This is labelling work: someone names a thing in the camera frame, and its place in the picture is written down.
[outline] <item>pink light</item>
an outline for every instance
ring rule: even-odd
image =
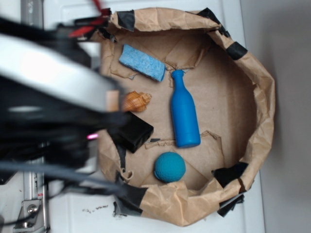
[[[93,140],[93,139],[96,139],[96,138],[98,138],[98,134],[97,133],[90,134],[90,135],[87,136],[88,140]]]

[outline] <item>black cable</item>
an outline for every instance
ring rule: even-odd
[[[125,193],[125,190],[117,184],[89,177],[86,174],[78,173],[73,169],[60,165],[27,164],[20,162],[0,161],[0,170],[44,173],[44,175],[48,177],[58,178],[67,181],[74,181],[77,183],[88,181],[91,183],[102,185],[106,190],[107,195],[114,194],[117,196],[123,196]]]
[[[0,224],[0,227],[6,227],[6,226],[16,225],[16,224],[19,224],[19,223],[26,222],[27,220],[36,217],[36,215],[38,213],[39,213],[39,211],[37,213],[31,214],[31,215],[29,215],[29,216],[27,216],[25,218],[22,218],[22,219],[18,219],[18,220],[12,221],[12,222],[5,222],[3,224]]]

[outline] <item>gray wall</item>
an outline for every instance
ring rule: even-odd
[[[267,233],[311,232],[311,1],[241,0],[246,47],[276,80],[275,136],[261,169]]]

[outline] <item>red wire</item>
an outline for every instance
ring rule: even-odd
[[[102,18],[104,16],[108,16],[109,15],[109,10],[108,9],[102,9],[101,7],[101,3],[100,0],[93,0],[96,8],[98,9],[98,11],[101,13],[101,16],[99,18],[97,18],[96,20],[92,21],[90,23],[89,26],[83,26],[75,31],[73,31],[72,33],[70,33],[68,36],[69,37],[79,37],[79,36],[83,36],[84,34],[92,31],[96,26],[96,25],[101,25],[102,23],[104,23],[106,21],[106,19]]]
[[[98,11],[101,12],[101,3],[99,2],[99,0],[93,0],[95,6],[97,7]]]

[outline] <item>screw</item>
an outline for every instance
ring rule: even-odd
[[[28,228],[29,227],[29,222],[23,222],[21,224],[22,228]]]
[[[37,213],[37,211],[38,211],[38,207],[36,205],[33,205],[33,204],[28,206],[28,208],[27,208],[27,212],[30,215],[33,215],[33,214]]]

